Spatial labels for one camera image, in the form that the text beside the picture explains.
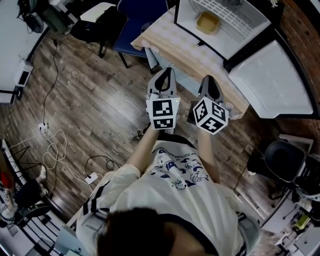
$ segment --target beige tablecloth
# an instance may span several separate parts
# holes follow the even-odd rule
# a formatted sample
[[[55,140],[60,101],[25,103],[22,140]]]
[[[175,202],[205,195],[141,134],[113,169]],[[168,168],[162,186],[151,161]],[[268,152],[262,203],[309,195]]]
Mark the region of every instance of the beige tablecloth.
[[[249,102],[228,77],[223,59],[206,45],[198,47],[199,40],[174,24],[175,7],[168,10],[131,44],[138,50],[150,48],[197,82],[206,75],[219,83],[224,102],[236,119],[246,112]]]

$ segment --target laminate floor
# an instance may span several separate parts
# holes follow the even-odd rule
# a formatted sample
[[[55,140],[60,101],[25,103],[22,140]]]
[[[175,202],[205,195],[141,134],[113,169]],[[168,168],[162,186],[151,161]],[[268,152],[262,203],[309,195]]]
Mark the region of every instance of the laminate floor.
[[[126,69],[118,54],[110,47],[101,59],[96,54],[99,48],[96,43],[87,44],[71,35],[59,35],[57,41],[55,62],[59,75],[55,88],[46,100],[45,122],[48,122],[49,132],[45,136],[51,137],[63,129],[67,139],[63,161],[70,170],[66,164],[58,162],[56,170],[48,171],[45,185],[49,190],[55,185],[51,203],[69,219],[91,193],[88,185],[78,180],[86,178],[87,159],[94,155],[104,155],[123,165],[133,152],[138,143],[133,137],[149,122],[145,100],[152,75],[145,59],[125,55],[130,65]],[[52,40],[45,37],[32,58],[34,69],[21,101],[15,101],[12,106],[0,106],[3,120],[0,131],[11,146],[34,137],[11,149],[16,152],[30,146],[25,155],[29,162],[43,162],[43,154],[49,146],[36,128],[43,121],[44,98],[57,74],[53,62],[54,52]],[[195,97],[180,85],[177,89],[181,105],[175,133],[195,145],[196,128],[186,122],[190,102]],[[261,120],[249,108],[242,119],[231,120],[227,128],[215,135],[212,138],[214,153],[222,183],[233,189],[240,174],[246,169],[253,149],[262,140],[274,138],[276,132],[268,120]],[[63,157],[66,146],[64,141],[61,132],[50,140],[59,149],[58,158]],[[44,160],[49,167],[54,163],[48,155]],[[87,171],[104,175],[108,171],[106,160],[90,160]],[[40,167],[27,172],[31,177],[36,177]],[[272,186],[268,179],[259,175],[249,176],[245,171],[237,190],[259,207],[265,216],[272,210],[273,202],[267,196]]]

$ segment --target chair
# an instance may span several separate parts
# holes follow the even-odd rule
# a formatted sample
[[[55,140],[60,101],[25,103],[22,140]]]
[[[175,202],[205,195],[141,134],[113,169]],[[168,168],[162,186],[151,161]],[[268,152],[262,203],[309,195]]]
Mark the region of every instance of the chair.
[[[141,34],[143,25],[155,22],[168,10],[168,4],[166,0],[121,0],[117,9],[127,16],[127,22],[113,49],[119,53],[124,66],[128,69],[123,54],[147,57],[145,49],[137,50],[131,42]]]
[[[104,55],[102,51],[106,40],[108,39],[113,44],[117,40],[126,20],[127,17],[118,12],[116,6],[112,6],[94,22],[79,20],[71,29],[70,34],[87,43],[100,42],[98,56],[103,58]]]
[[[247,169],[277,182],[283,188],[282,194],[273,197],[277,191],[271,191],[269,198],[277,200],[282,198],[287,190],[293,190],[297,186],[296,178],[304,170],[306,155],[298,147],[284,141],[271,143],[264,155],[252,154]]]

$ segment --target electrical outlet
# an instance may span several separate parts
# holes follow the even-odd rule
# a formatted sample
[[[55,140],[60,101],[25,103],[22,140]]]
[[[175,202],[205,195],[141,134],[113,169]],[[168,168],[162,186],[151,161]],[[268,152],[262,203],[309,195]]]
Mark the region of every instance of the electrical outlet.
[[[96,172],[93,172],[89,175],[90,177],[85,178],[85,182],[88,183],[89,185],[94,182],[96,179],[98,179],[98,175]]]
[[[49,127],[47,123],[39,123],[38,125],[39,131],[44,134],[48,131]]]

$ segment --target brick wall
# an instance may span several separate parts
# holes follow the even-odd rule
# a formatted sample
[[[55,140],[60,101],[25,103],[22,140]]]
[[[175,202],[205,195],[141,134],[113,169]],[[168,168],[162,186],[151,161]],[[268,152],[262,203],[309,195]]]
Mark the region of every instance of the brick wall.
[[[285,7],[280,28],[299,58],[320,104],[320,35],[294,0],[282,2]],[[320,142],[320,120],[277,118],[276,121],[287,134],[304,136]]]

